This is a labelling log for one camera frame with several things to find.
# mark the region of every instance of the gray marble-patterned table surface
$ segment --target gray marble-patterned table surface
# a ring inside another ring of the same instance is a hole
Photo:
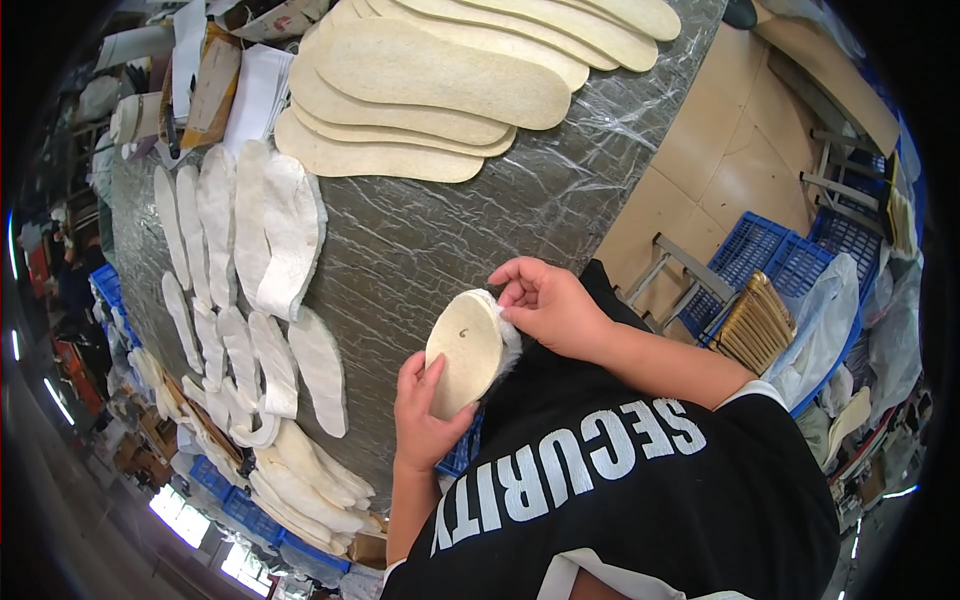
[[[375,510],[390,506],[396,370],[424,347],[445,305],[519,254],[583,268],[650,164],[725,7],[724,0],[668,2],[684,26],[660,44],[652,70],[593,71],[561,125],[521,131],[510,152],[489,159],[473,180],[321,180],[330,220],[304,302],[340,346],[350,429],[340,440],[327,436],[307,396],[297,421],[374,486]],[[202,158],[195,151],[184,163]],[[171,263],[153,202],[157,163],[153,155],[114,162],[115,267],[134,331],[180,378],[191,371],[160,293]]]

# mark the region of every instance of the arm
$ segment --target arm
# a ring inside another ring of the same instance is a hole
[[[503,318],[561,356],[607,369],[635,390],[715,409],[756,377],[704,348],[673,342],[614,323],[566,269],[522,256],[490,277],[506,283]]]
[[[465,406],[450,421],[430,415],[430,402],[444,371],[441,354],[424,370],[426,352],[417,352],[400,368],[396,379],[396,455],[394,494],[387,534],[387,564],[407,558],[410,548],[440,502],[433,467],[473,423],[477,403]]]

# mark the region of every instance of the factory floor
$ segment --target factory floor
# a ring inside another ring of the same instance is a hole
[[[767,67],[759,36],[720,24],[660,150],[596,252],[611,283],[629,290],[657,257],[658,231],[707,264],[747,210],[806,235],[814,194],[799,173],[819,151],[812,111]],[[662,320],[689,280],[668,263],[634,309]],[[667,337],[693,342],[680,321]]]

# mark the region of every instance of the hand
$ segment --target hand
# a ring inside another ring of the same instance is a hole
[[[507,284],[497,301],[506,321],[561,356],[596,362],[613,321],[576,275],[521,256],[494,271],[489,282]]]
[[[470,429],[477,412],[478,402],[472,402],[449,421],[430,415],[430,402],[446,359],[439,355],[426,371],[423,370],[425,363],[426,352],[417,352],[403,363],[396,378],[394,468],[433,470]]]

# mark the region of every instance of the person's left hand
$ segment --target person's left hand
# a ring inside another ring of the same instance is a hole
[[[473,423],[478,402],[460,410],[451,420],[430,415],[437,381],[444,371],[445,358],[441,354],[424,370],[426,352],[420,351],[407,359],[396,378],[396,456],[394,468],[431,471],[444,455],[456,445]]]

